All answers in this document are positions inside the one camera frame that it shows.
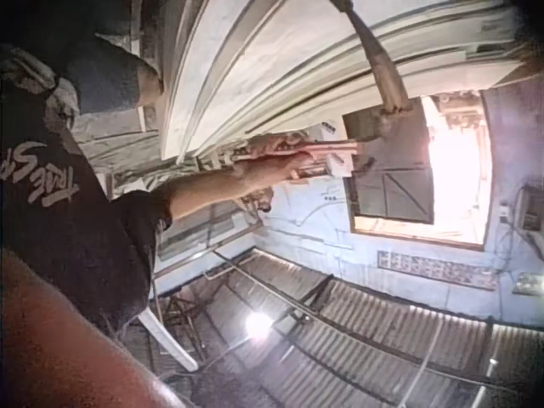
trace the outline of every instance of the bright light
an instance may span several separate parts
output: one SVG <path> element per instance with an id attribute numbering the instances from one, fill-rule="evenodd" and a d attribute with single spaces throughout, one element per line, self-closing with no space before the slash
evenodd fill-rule
<path id="1" fill-rule="evenodd" d="M 250 338 L 265 339 L 272 327 L 272 319 L 266 314 L 251 313 L 246 320 L 247 335 Z"/>

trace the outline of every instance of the corrugated metal roof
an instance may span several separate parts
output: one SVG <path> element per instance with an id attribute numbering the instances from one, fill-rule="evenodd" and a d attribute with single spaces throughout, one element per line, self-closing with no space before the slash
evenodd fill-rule
<path id="1" fill-rule="evenodd" d="M 326 278 L 259 250 L 245 257 L 241 267 L 246 272 L 296 299 Z M 229 346 L 246 336 L 244 324 L 252 310 L 273 320 L 292 312 L 287 303 L 240 273 L 231 272 L 220 285 L 215 281 L 213 291 L 211 285 L 197 280 L 184 291 L 190 289 L 201 300 L 215 292 L 207 313 Z M 335 322 L 344 334 L 314 319 L 302 319 L 304 324 L 295 326 L 289 316 L 275 324 L 266 340 L 248 342 L 233 352 L 252 380 L 284 406 L 396 406 L 420 370 L 415 361 L 424 361 L 439 327 L 429 370 L 413 387 L 407 407 L 472 406 L 480 386 L 458 377 L 485 378 L 490 366 L 492 380 L 521 391 L 544 376 L 542 331 L 441 313 L 341 280 L 328 283 L 322 306 L 323 320 Z M 298 319 L 302 315 L 294 313 Z M 202 337 L 206 343 L 207 334 Z M 486 388 L 481 394 L 479 408 L 519 406 L 519 397 L 506 391 Z"/>

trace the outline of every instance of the metal rod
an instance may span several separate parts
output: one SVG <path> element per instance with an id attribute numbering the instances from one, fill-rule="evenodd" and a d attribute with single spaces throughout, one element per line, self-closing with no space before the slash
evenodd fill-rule
<path id="1" fill-rule="evenodd" d="M 215 251 L 216 249 L 218 249 L 220 247 L 223 247 L 223 246 L 225 246 L 227 244 L 230 244 L 233 241 L 236 241 L 237 239 L 241 238 L 244 235 L 251 234 L 252 232 L 258 230 L 262 226 L 263 226 L 262 222 L 258 222 L 256 224 L 250 225 L 246 229 L 243 229 L 242 231 L 239 231 L 239 232 L 225 238 L 224 240 L 221 240 L 221 241 L 213 244 L 209 248 L 206 248 L 206 249 L 204 249 L 202 251 L 199 251 L 197 253 L 193 253 L 192 255 L 189 255 L 187 258 L 183 258 L 183 259 L 179 260 L 178 262 L 173 263 L 172 265 L 167 266 L 166 268 L 161 269 L 160 271 L 156 272 L 153 275 L 153 280 L 157 280 L 159 278 L 162 278 L 165 275 L 171 274 L 172 272 L 174 272 L 175 270 L 178 270 L 179 268 L 185 266 L 186 264 L 190 264 L 191 262 L 196 261 L 199 258 L 202 258 L 204 255 L 207 255 L 208 253 L 213 252 L 213 251 Z"/>
<path id="2" fill-rule="evenodd" d="M 318 298 L 320 296 L 320 294 L 326 289 L 328 283 L 330 281 L 332 281 L 332 279 L 334 278 L 334 275 L 328 275 L 324 280 L 322 280 L 320 283 L 318 283 L 316 286 L 314 286 L 312 289 L 309 290 L 309 292 L 307 292 L 306 294 L 304 294 L 304 296 L 302 296 L 300 298 L 300 302 L 301 303 L 304 303 L 306 301 L 308 301 L 312 296 L 315 295 L 315 298 Z M 288 315 L 291 315 L 292 316 L 292 313 L 293 313 L 293 310 L 294 308 L 289 308 L 287 309 L 285 312 L 283 312 L 282 314 L 280 314 L 280 316 L 278 316 L 278 318 L 276 320 L 274 320 L 274 323 L 272 324 L 272 326 L 275 326 L 277 325 L 278 323 L 280 323 L 281 321 L 283 321 Z M 296 322 L 295 324 L 293 325 L 293 327 L 287 332 L 287 336 L 290 337 L 292 335 L 292 333 L 297 330 L 297 327 L 300 326 L 300 322 L 299 322 L 299 319 L 296 319 Z M 269 360 L 274 358 L 274 356 L 276 355 L 277 351 L 281 349 L 281 347 L 283 346 L 283 342 L 278 342 L 268 353 L 267 355 L 263 358 L 263 360 L 258 364 L 258 366 L 256 366 L 253 370 L 255 372 L 260 372 L 268 363 L 269 363 Z"/>
<path id="3" fill-rule="evenodd" d="M 204 317 L 206 318 L 206 320 L 209 322 L 210 326 L 212 327 L 212 330 L 215 332 L 215 334 L 217 334 L 217 336 L 219 337 L 219 340 L 221 341 L 221 343 L 223 343 L 223 345 L 225 347 L 229 347 L 229 343 L 227 342 L 227 340 L 224 338 L 223 334 L 221 333 L 221 331 L 219 330 L 219 328 L 216 326 L 216 324 L 214 323 L 213 319 L 212 319 L 212 316 L 210 316 L 210 314 L 207 312 L 206 309 L 202 310 L 202 314 L 204 315 Z M 246 363 L 244 363 L 244 361 L 237 355 L 237 354 L 232 354 L 233 357 L 235 358 L 236 361 L 238 361 L 238 364 L 240 364 L 240 366 L 242 367 L 242 369 L 248 373 L 250 372 L 249 371 L 249 368 L 247 368 L 247 365 Z M 258 385 L 259 388 L 261 388 L 263 390 L 263 392 L 268 395 L 268 397 L 274 402 L 275 406 L 277 407 L 280 407 L 280 408 L 283 408 L 283 403 L 281 403 L 281 401 L 279 399 L 277 399 L 259 380 L 258 378 L 256 377 L 252 377 L 252 380 Z"/>
<path id="4" fill-rule="evenodd" d="M 216 365 L 219 361 L 221 361 L 222 359 L 224 359 L 227 355 L 229 355 L 230 353 L 233 353 L 235 352 L 237 349 L 240 349 L 244 346 L 244 344 L 247 344 L 247 342 L 249 342 L 251 340 L 250 337 L 246 337 L 244 339 L 242 339 L 241 341 L 239 341 L 237 344 L 233 345 L 233 346 L 230 346 L 229 348 L 227 348 L 223 353 L 221 353 L 220 355 L 218 355 L 215 359 L 213 359 L 212 361 L 210 361 L 203 369 L 202 369 L 202 373 L 205 373 L 206 371 L 208 371 L 210 368 L 212 368 L 214 365 Z"/>
<path id="5" fill-rule="evenodd" d="M 161 302 L 159 302 L 159 292 L 156 290 L 155 280 L 151 281 L 153 285 L 153 298 L 155 298 L 156 315 L 159 317 L 159 321 L 164 326 L 164 320 L 162 319 Z"/>
<path id="6" fill-rule="evenodd" d="M 406 408 L 406 401 L 410 398 L 410 395 L 412 391 L 416 388 L 417 382 L 421 378 L 423 372 L 427 368 L 428 361 L 431 358 L 431 355 L 433 354 L 434 348 L 436 347 L 436 343 L 439 339 L 440 332 L 442 332 L 442 326 L 444 325 L 444 319 L 439 318 L 439 324 L 436 326 L 436 330 L 434 331 L 433 339 L 431 340 L 431 343 L 428 345 L 427 353 L 425 354 L 425 358 L 423 359 L 423 362 L 421 366 L 419 367 L 419 370 L 417 370 L 417 374 L 414 376 L 413 380 L 411 381 L 410 387 L 406 390 L 405 396 L 402 397 L 402 400 L 397 405 L 397 408 Z"/>
<path id="7" fill-rule="evenodd" d="M 256 309 L 240 294 L 238 293 L 236 290 L 234 290 L 232 287 L 230 287 L 229 285 L 225 285 L 237 298 L 239 298 L 249 309 L 253 310 L 253 311 L 256 311 Z M 357 382 L 354 382 L 352 380 L 350 380 L 349 378 L 347 378 L 346 376 L 344 376 L 342 373 L 334 370 L 332 367 L 328 366 L 327 364 L 325 364 L 323 361 L 317 359 L 316 357 L 314 357 L 311 353 L 309 353 L 305 348 L 303 348 L 302 346 L 300 346 L 298 343 L 296 343 L 291 337 L 287 336 L 283 331 L 281 331 L 280 329 L 278 329 L 277 327 L 275 326 L 272 326 L 272 329 L 278 333 L 278 335 L 284 340 L 286 341 L 287 343 L 291 344 L 292 347 L 294 347 L 295 349 L 297 349 L 302 355 L 304 355 L 306 358 L 310 359 L 311 361 L 313 361 L 316 365 L 318 365 L 319 367 L 321 367 L 322 369 L 324 369 L 325 371 L 331 373 L 334 377 L 338 378 L 339 380 L 343 381 L 344 383 L 347 383 L 348 385 L 350 385 L 351 387 L 355 388 L 356 390 L 360 391 L 361 393 L 365 394 L 365 395 L 368 395 L 370 397 L 372 397 L 374 400 L 377 400 L 377 401 L 380 401 L 384 404 L 387 404 L 389 406 L 394 406 L 394 402 L 393 401 L 390 401 L 388 399 L 386 399 L 385 397 L 382 397 L 381 395 L 379 394 L 376 394 L 375 392 L 369 390 L 369 389 L 366 389 L 364 387 L 362 387 L 360 384 L 358 384 Z"/>
<path id="8" fill-rule="evenodd" d="M 371 349 L 374 349 L 374 350 L 379 351 L 381 353 L 389 354 L 389 355 L 391 355 L 393 357 L 396 357 L 397 359 L 403 360 L 403 361 L 405 361 L 407 363 L 410 363 L 410 364 L 412 364 L 414 366 L 421 366 L 421 364 L 423 363 L 423 360 L 420 359 L 419 357 L 416 357 L 416 356 L 411 355 L 411 354 L 407 354 L 407 353 L 405 353 L 403 351 L 400 351 L 400 350 L 398 350 L 396 348 L 391 348 L 389 346 L 386 346 L 385 344 L 376 342 L 376 341 L 374 341 L 374 340 L 372 340 L 372 339 L 370 339 L 370 338 L 368 338 L 366 336 L 363 336 L 363 335 L 359 334 L 356 331 L 353 331 L 351 329 L 348 329 L 347 327 L 344 327 L 344 326 L 338 324 L 334 320 L 330 320 L 330 319 L 328 319 L 328 318 L 326 318 L 324 316 L 321 316 L 321 315 L 315 313 L 311 308 L 309 308 L 308 306 L 306 306 L 304 304 L 301 304 L 294 297 L 291 297 L 287 293 L 285 293 L 283 291 L 280 291 L 279 289 L 277 289 L 276 287 L 270 285 L 269 283 L 266 283 L 263 280 L 260 280 L 258 277 L 249 274 L 245 270 L 238 267 L 236 264 L 232 263 L 228 258 L 224 257 L 220 253 L 215 252 L 215 255 L 222 258 L 227 264 L 232 266 L 234 270 L 236 270 L 239 273 L 241 273 L 242 275 L 244 275 L 250 281 L 253 281 L 254 283 L 261 286 L 266 291 L 270 292 L 274 296 L 278 297 L 279 299 L 281 299 L 284 302 L 291 305 L 293 308 L 295 308 L 297 310 L 300 310 L 301 312 L 305 313 L 306 315 L 308 315 L 308 316 L 312 317 L 313 319 L 319 321 L 323 325 L 331 328 L 333 331 L 338 332 L 338 333 L 342 334 L 345 337 L 351 338 L 351 339 L 355 340 L 358 343 L 364 344 L 365 346 L 370 347 Z M 500 383 L 498 381 L 493 381 L 493 380 L 490 380 L 489 378 L 485 378 L 485 377 L 482 377 L 482 376 L 476 376 L 476 375 L 471 375 L 471 374 L 460 373 L 458 370 L 455 370 L 455 369 L 452 369 L 450 367 L 446 367 L 446 366 L 443 366 L 443 365 L 438 365 L 436 363 L 430 363 L 429 362 L 427 367 L 426 367 L 426 370 L 431 371 L 431 372 L 433 372 L 435 374 L 438 374 L 438 375 L 440 375 L 442 377 L 452 378 L 452 379 L 455 379 L 455 380 L 458 380 L 458 381 L 463 381 L 465 383 L 471 383 L 471 384 L 486 386 L 486 387 L 489 387 L 489 388 L 505 391 L 505 392 L 508 392 L 510 394 L 518 394 L 518 391 L 516 391 L 515 389 L 509 388 L 508 386 L 503 385 L 502 383 Z"/>

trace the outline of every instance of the t-shirt sleeve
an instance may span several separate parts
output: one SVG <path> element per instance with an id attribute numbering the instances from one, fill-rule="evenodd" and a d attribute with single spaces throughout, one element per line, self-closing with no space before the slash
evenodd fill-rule
<path id="1" fill-rule="evenodd" d="M 172 224 L 167 205 L 147 191 L 131 191 L 110 204 L 142 261 L 152 272 L 158 236 Z"/>

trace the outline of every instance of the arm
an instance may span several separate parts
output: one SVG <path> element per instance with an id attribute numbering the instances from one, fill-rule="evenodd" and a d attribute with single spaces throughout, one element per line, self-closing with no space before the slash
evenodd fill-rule
<path id="1" fill-rule="evenodd" d="M 308 155 L 298 154 L 241 161 L 229 169 L 175 178 L 153 194 L 167 203 L 173 219 L 182 218 L 215 202 L 233 200 L 277 184 L 308 159 Z"/>
<path id="2" fill-rule="evenodd" d="M 2 340 L 3 392 L 9 392 L 2 402 L 8 406 L 184 406 L 5 249 Z"/>

